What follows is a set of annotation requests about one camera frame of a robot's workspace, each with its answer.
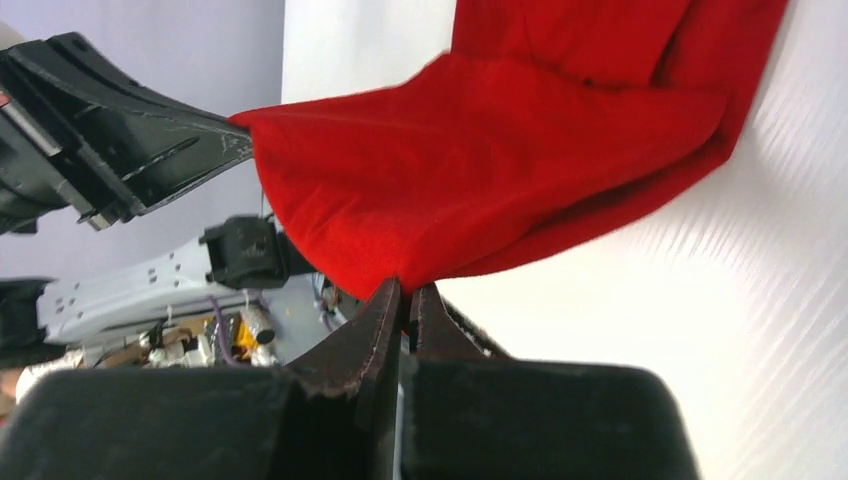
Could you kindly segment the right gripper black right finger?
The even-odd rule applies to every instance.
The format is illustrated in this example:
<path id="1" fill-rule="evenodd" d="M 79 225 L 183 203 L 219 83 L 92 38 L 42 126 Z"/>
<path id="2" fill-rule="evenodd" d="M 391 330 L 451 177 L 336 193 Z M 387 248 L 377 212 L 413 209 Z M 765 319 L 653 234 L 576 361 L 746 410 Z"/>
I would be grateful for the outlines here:
<path id="1" fill-rule="evenodd" d="M 411 303 L 406 479 L 695 479 L 677 404 L 653 373 L 488 354 L 438 290 Z"/>

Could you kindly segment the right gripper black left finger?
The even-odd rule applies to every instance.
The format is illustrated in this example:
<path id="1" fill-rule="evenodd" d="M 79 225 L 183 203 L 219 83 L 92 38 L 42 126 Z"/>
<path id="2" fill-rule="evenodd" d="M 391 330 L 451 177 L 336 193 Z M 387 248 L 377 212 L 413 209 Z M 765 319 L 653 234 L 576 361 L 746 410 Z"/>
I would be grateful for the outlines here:
<path id="1" fill-rule="evenodd" d="M 403 290 L 283 367 L 65 370 L 1 431 L 5 479 L 390 479 Z"/>

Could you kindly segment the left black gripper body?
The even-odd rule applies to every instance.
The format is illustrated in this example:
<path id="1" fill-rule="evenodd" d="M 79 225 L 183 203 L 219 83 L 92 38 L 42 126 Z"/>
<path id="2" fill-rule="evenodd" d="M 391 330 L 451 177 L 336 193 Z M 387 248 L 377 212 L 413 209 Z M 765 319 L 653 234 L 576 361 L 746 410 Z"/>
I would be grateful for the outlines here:
<path id="1" fill-rule="evenodd" d="M 97 230 L 143 212 L 129 174 L 143 163 L 128 115 L 143 86 L 91 46 L 14 46 L 1 52 L 1 231 L 34 233 L 74 208 Z"/>

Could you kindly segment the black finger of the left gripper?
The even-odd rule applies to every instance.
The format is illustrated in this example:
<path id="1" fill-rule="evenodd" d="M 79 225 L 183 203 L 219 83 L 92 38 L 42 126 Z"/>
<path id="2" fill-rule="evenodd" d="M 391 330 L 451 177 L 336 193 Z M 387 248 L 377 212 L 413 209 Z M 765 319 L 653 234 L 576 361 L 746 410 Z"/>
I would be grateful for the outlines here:
<path id="1" fill-rule="evenodd" d="M 77 32 L 16 46 L 95 48 Z M 137 106 L 122 106 L 116 101 L 106 105 L 127 113 L 130 134 L 140 141 L 143 163 L 128 177 L 143 190 L 141 215 L 172 202 L 253 155 L 252 141 L 244 129 L 145 86 Z"/>

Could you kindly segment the red t shirt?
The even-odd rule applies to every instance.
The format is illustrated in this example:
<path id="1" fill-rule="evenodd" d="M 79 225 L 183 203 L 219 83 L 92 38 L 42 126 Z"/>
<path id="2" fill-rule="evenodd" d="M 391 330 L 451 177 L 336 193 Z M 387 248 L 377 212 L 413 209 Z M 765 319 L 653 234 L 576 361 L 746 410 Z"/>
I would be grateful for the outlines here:
<path id="1" fill-rule="evenodd" d="M 555 255 L 725 163 L 783 1 L 460 1 L 408 81 L 234 115 L 294 246 L 350 295 Z"/>

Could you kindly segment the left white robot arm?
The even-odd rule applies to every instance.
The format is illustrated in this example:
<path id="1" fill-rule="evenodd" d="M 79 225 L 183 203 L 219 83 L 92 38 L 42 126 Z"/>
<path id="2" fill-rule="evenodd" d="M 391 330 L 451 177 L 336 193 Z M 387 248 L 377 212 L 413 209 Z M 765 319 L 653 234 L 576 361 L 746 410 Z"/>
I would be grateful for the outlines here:
<path id="1" fill-rule="evenodd" d="M 104 230 L 166 206 L 253 156 L 249 134 L 147 88 L 70 32 L 1 52 L 1 230 L 64 208 Z M 5 279 L 1 365 L 249 300 L 312 266 L 266 216 L 238 215 L 91 279 Z"/>

